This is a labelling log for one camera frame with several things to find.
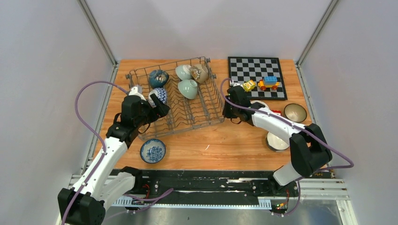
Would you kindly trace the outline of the blue zigzag pattern bowl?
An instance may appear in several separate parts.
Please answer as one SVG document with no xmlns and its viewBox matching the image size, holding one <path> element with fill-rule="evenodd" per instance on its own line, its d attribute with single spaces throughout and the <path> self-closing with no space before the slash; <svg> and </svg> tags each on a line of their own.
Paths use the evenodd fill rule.
<svg viewBox="0 0 398 225">
<path fill-rule="evenodd" d="M 155 107 L 156 104 L 154 103 L 154 101 L 151 98 L 151 95 L 155 94 L 156 97 L 163 103 L 163 104 L 167 104 L 168 101 L 168 93 L 166 91 L 165 88 L 154 88 L 152 91 L 150 91 L 150 93 L 148 94 L 148 102 L 150 103 L 150 105 L 152 107 Z"/>
</svg>

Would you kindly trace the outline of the blue floral white bowl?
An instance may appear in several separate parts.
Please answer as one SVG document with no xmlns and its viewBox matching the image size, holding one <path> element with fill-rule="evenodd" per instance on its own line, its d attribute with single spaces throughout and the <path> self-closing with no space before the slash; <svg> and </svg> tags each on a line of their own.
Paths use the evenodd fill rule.
<svg viewBox="0 0 398 225">
<path fill-rule="evenodd" d="M 159 139 L 150 139 L 140 148 L 141 159 L 148 164 L 160 162 L 166 155 L 166 145 Z"/>
</svg>

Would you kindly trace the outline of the grey wire dish rack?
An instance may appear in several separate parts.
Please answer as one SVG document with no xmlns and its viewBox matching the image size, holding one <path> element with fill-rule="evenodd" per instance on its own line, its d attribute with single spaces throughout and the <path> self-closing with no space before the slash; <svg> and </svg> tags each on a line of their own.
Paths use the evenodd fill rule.
<svg viewBox="0 0 398 225">
<path fill-rule="evenodd" d="M 175 68 L 184 64 L 195 65 L 198 63 L 208 69 L 209 78 L 199 84 L 198 95 L 195 99 L 190 100 L 178 91 L 177 84 L 180 79 L 176 75 Z M 140 85 L 143 95 L 147 97 L 152 90 L 149 84 L 149 74 L 156 69 L 164 70 L 169 74 L 165 89 L 168 94 L 167 105 L 170 107 L 170 111 L 165 117 L 151 123 L 149 127 L 141 128 L 138 135 L 141 140 L 159 139 L 163 136 L 224 122 L 222 115 L 224 100 L 216 84 L 216 75 L 210 66 L 210 58 L 201 56 L 185 60 L 172 60 L 167 63 L 132 69 L 125 76 L 129 81 L 129 87 Z"/>
</svg>

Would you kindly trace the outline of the dark blue white bowl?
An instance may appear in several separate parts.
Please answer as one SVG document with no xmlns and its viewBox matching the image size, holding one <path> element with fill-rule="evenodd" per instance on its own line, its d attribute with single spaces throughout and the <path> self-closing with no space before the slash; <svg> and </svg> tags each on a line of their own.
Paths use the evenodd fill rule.
<svg viewBox="0 0 398 225">
<path fill-rule="evenodd" d="M 266 144 L 272 151 L 275 152 L 282 152 L 289 148 L 289 145 L 285 141 L 271 132 L 267 133 Z"/>
</svg>

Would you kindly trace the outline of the black striped bowl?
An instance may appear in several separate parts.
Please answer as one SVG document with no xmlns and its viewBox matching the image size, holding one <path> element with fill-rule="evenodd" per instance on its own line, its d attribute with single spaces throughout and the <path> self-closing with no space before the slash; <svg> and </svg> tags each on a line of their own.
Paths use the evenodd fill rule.
<svg viewBox="0 0 398 225">
<path fill-rule="evenodd" d="M 290 103 L 285 106 L 283 113 L 286 118 L 293 122 L 301 123 L 307 119 L 306 109 L 296 103 Z"/>
</svg>

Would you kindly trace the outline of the cream beige bowl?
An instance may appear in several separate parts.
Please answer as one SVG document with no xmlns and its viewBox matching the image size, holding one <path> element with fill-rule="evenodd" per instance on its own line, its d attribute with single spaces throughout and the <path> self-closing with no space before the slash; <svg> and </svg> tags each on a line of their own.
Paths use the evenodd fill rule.
<svg viewBox="0 0 398 225">
<path fill-rule="evenodd" d="M 260 100 L 251 100 L 251 104 L 261 105 L 261 107 L 265 107 L 265 108 L 269 109 L 269 106 L 265 102 L 260 101 Z"/>
</svg>

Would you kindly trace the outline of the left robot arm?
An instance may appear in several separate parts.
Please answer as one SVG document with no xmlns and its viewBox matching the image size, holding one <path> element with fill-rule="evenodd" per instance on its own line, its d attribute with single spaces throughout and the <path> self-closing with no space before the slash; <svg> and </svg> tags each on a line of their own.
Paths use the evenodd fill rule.
<svg viewBox="0 0 398 225">
<path fill-rule="evenodd" d="M 124 98 L 121 112 L 115 115 L 102 141 L 101 151 L 78 182 L 70 189 L 63 188 L 58 194 L 62 224 L 100 225 L 106 211 L 124 193 L 137 194 L 143 190 L 142 172 L 128 166 L 111 182 L 105 182 L 116 162 L 138 136 L 139 129 L 168 114 L 169 106 L 155 94 L 150 98 L 155 107 L 139 94 Z"/>
</svg>

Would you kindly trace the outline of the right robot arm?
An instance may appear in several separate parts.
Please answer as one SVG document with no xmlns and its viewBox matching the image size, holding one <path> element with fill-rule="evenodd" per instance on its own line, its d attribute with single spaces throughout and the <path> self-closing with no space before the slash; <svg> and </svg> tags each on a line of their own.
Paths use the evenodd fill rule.
<svg viewBox="0 0 398 225">
<path fill-rule="evenodd" d="M 321 128 L 316 124 L 303 125 L 288 120 L 260 103 L 251 103 L 241 86 L 227 90 L 223 115 L 239 118 L 253 127 L 262 128 L 282 139 L 290 147 L 291 160 L 275 170 L 269 178 L 268 189 L 281 195 L 287 184 L 315 173 L 332 160 Z"/>
</svg>

